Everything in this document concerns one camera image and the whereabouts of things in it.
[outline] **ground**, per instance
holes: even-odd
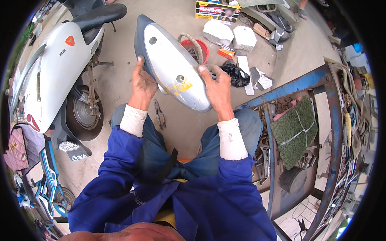
[[[111,119],[114,109],[118,105],[126,103],[131,96],[130,80],[136,63],[134,34],[139,14],[147,15],[174,37],[178,37],[180,32],[187,32],[193,37],[203,40],[209,47],[208,64],[220,66],[226,60],[217,54],[218,45],[209,42],[202,36],[203,26],[208,20],[196,19],[193,1],[190,1],[189,4],[186,2],[180,0],[116,1],[116,3],[125,4],[128,7],[128,13],[123,19],[114,22],[117,29],[116,33],[113,32],[111,24],[106,24],[99,61],[114,61],[115,65],[97,66],[93,71],[96,79],[95,90],[100,96],[105,115],[101,133],[94,140],[84,142],[93,154],[88,158],[72,162],[66,153],[54,151],[59,168],[60,183],[72,190],[75,196],[78,196],[87,183],[97,176],[97,170],[103,161],[103,154],[107,150],[107,139],[111,132],[108,121]],[[39,43],[44,40],[43,36],[47,35],[57,23],[65,19],[71,20],[70,13],[64,10],[64,7],[56,4],[52,12],[57,12],[50,13],[49,23],[45,24],[45,28],[34,46],[26,48],[21,61],[26,61],[27,56],[33,54],[33,49],[38,48]],[[256,66],[269,77],[275,79],[274,88],[323,65],[324,56],[340,61],[338,52],[333,50],[327,38],[332,33],[325,20],[311,3],[307,4],[306,12],[312,18],[302,20],[297,17],[298,23],[295,24],[297,29],[291,39],[284,43],[282,51],[275,50],[267,40],[257,34],[257,43],[252,52],[237,51],[237,54],[248,57],[250,68]],[[233,29],[237,25],[243,25],[243,23],[240,21],[232,23],[230,28]],[[235,108],[262,94],[262,91],[256,90],[254,96],[247,96],[244,88],[232,87],[232,107]],[[215,112],[211,110],[203,114],[195,113],[179,104],[171,96],[164,96],[160,91],[157,91],[154,98],[158,100],[165,115],[166,129],[159,130],[157,128],[153,105],[150,106],[148,113],[156,128],[163,134],[167,149],[171,152],[175,147],[179,151],[179,158],[194,158],[197,155],[202,133],[207,127],[218,121]],[[329,131],[330,127],[326,126],[324,129]],[[41,168],[40,165],[37,165],[30,174],[36,176],[34,177],[36,180],[39,176],[41,177],[39,168]]]

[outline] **black seat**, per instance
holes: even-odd
[[[126,13],[127,8],[125,5],[115,3],[94,8],[87,13],[75,17],[72,22],[78,24],[84,34],[91,29],[100,28],[102,24],[121,19]]]

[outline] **red triangle logo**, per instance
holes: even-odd
[[[68,36],[68,38],[66,38],[66,44],[68,44],[70,46],[74,46],[75,45],[74,37],[71,35]]]

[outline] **white arm sleeve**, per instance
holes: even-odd
[[[119,127],[125,132],[142,137],[146,114],[147,111],[136,109],[127,104]]]
[[[217,126],[220,135],[220,157],[226,160],[241,160],[248,157],[239,121],[233,118],[229,121],[220,121]]]

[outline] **sandal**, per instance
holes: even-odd
[[[304,11],[303,9],[299,9],[298,13],[299,13],[299,17],[301,17],[302,19],[307,19],[308,15],[306,14],[306,11]]]
[[[329,7],[329,5],[328,5],[325,1],[323,1],[323,0],[317,0],[317,2],[318,2],[320,5],[322,5],[323,7]]]

